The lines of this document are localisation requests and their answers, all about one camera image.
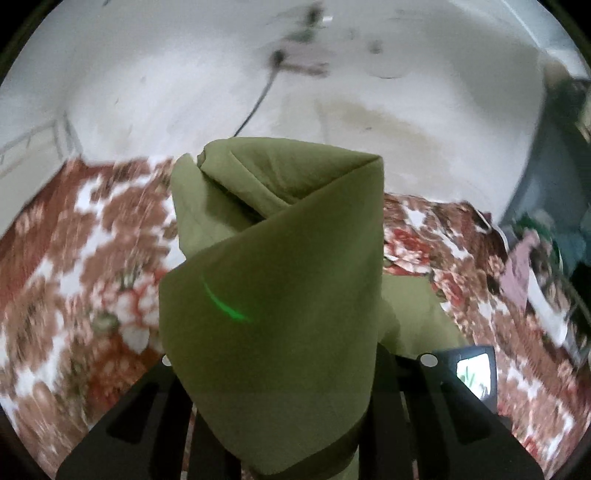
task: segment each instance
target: folded cloth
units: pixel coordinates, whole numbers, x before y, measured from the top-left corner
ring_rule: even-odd
[[[173,170],[187,261],[160,284],[176,374],[259,476],[356,478],[376,345],[395,349],[400,332],[381,294],[381,157],[232,138],[197,164],[185,155]]]
[[[505,263],[499,285],[505,297],[512,301],[520,311],[527,306],[527,290],[530,279],[530,253],[540,244],[540,236],[535,230],[526,230],[523,239],[513,248]]]

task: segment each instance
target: red floral pattern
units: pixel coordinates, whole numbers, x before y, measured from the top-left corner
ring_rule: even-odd
[[[68,162],[0,241],[0,404],[50,476],[162,353],[158,283],[182,261],[172,166]],[[495,293],[505,253],[485,227],[467,203],[385,195],[384,271],[430,275],[450,321],[495,345],[499,412],[549,476],[591,421],[591,381]]]
[[[506,252],[474,208],[392,195],[384,203],[384,271],[426,269],[466,338],[495,346],[499,413],[511,419],[515,437],[551,476],[591,421],[589,371],[573,372],[565,352],[543,341],[535,316],[499,296],[496,279]]]

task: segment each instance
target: green fabric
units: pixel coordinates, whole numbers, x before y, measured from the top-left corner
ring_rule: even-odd
[[[383,184],[377,155],[268,138],[212,142],[173,170],[187,261],[160,284],[163,345],[215,436],[262,475],[347,465],[377,342],[411,352],[437,317],[432,292],[382,299],[405,283],[382,284]],[[422,326],[401,328],[392,307],[412,323],[413,305]]]
[[[380,336],[388,350],[416,358],[421,353],[468,345],[458,327],[441,308],[427,277],[382,278],[382,297],[395,312],[398,329]]]

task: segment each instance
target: display screen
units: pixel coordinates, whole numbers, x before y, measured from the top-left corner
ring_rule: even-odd
[[[480,400],[491,393],[491,364],[486,353],[460,360],[456,374]]]

